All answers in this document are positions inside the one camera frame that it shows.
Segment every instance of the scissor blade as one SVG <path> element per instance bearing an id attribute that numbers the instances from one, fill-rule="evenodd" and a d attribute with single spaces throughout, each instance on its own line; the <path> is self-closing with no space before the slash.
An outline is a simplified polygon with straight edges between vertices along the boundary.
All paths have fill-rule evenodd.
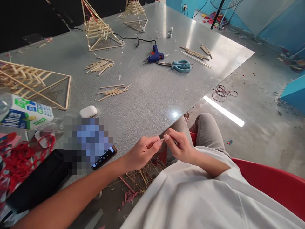
<path id="1" fill-rule="evenodd" d="M 155 63 L 164 66 L 171 66 L 170 63 L 165 63 L 165 62 L 155 62 Z"/>

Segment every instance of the red chair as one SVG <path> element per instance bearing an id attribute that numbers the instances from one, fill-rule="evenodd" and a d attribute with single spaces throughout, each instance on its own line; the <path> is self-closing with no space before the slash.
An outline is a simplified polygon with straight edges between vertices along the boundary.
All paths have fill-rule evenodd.
<path id="1" fill-rule="evenodd" d="M 191 133 L 194 146 L 196 133 Z M 232 158 L 250 185 L 270 196 L 305 221 L 305 180 L 286 171 Z"/>

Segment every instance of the hand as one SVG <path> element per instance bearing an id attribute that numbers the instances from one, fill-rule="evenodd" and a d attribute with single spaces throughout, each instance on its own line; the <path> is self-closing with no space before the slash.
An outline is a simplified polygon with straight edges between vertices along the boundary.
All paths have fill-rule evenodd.
<path id="1" fill-rule="evenodd" d="M 163 137 L 175 158 L 179 161 L 193 164 L 196 150 L 190 145 L 183 132 L 180 133 L 169 128 Z"/>
<path id="2" fill-rule="evenodd" d="M 122 159 L 126 166 L 126 171 L 141 169 L 158 152 L 163 141 L 158 136 L 142 137 L 135 146 L 125 154 Z"/>

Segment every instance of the gray pants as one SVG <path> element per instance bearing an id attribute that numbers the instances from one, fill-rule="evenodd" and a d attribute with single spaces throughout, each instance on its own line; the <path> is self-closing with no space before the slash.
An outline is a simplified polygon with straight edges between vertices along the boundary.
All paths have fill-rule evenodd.
<path id="1" fill-rule="evenodd" d="M 230 155 L 225 151 L 225 145 L 216 121 L 209 113 L 202 113 L 198 115 L 195 123 L 190 129 L 188 129 L 183 116 L 179 118 L 170 128 L 176 130 L 177 132 L 184 132 L 192 147 L 194 147 L 194 145 L 190 132 L 197 133 L 196 146 L 206 146 L 218 150 L 231 158 Z M 173 156 L 169 147 L 167 147 L 166 152 L 166 166 L 170 166 L 177 162 L 177 159 Z"/>

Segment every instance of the floor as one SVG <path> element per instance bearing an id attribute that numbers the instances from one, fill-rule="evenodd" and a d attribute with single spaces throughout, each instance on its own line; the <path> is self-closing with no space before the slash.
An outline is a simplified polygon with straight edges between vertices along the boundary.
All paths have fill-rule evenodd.
<path id="1" fill-rule="evenodd" d="M 194 17 L 198 23 L 210 26 L 202 19 L 201 13 Z M 225 144 L 226 151 L 232 157 L 279 168 L 305 178 L 304 114 L 278 100 L 285 84 L 297 78 L 297 74 L 279 62 L 279 54 L 272 49 L 251 39 L 240 39 L 229 29 L 226 33 L 214 30 L 255 51 L 249 60 L 221 83 L 226 90 L 235 90 L 237 97 L 228 96 L 225 102 L 217 102 L 212 98 L 213 91 L 207 95 L 207 98 L 244 121 L 244 125 L 239 126 L 212 106 L 209 99 L 203 98 L 189 110 L 188 126 L 194 123 L 197 115 L 208 112 L 214 116 L 224 142 L 233 141 L 231 145 Z M 101 199 L 92 201 L 70 228 L 83 228 L 80 222 L 84 222 L 84 219 L 88 221 L 99 208 L 103 209 L 104 214 L 94 229 L 104 225 L 106 229 L 119 228 L 132 210 L 132 203 L 121 207 L 126 191 L 127 187 L 122 182 L 104 189 Z"/>

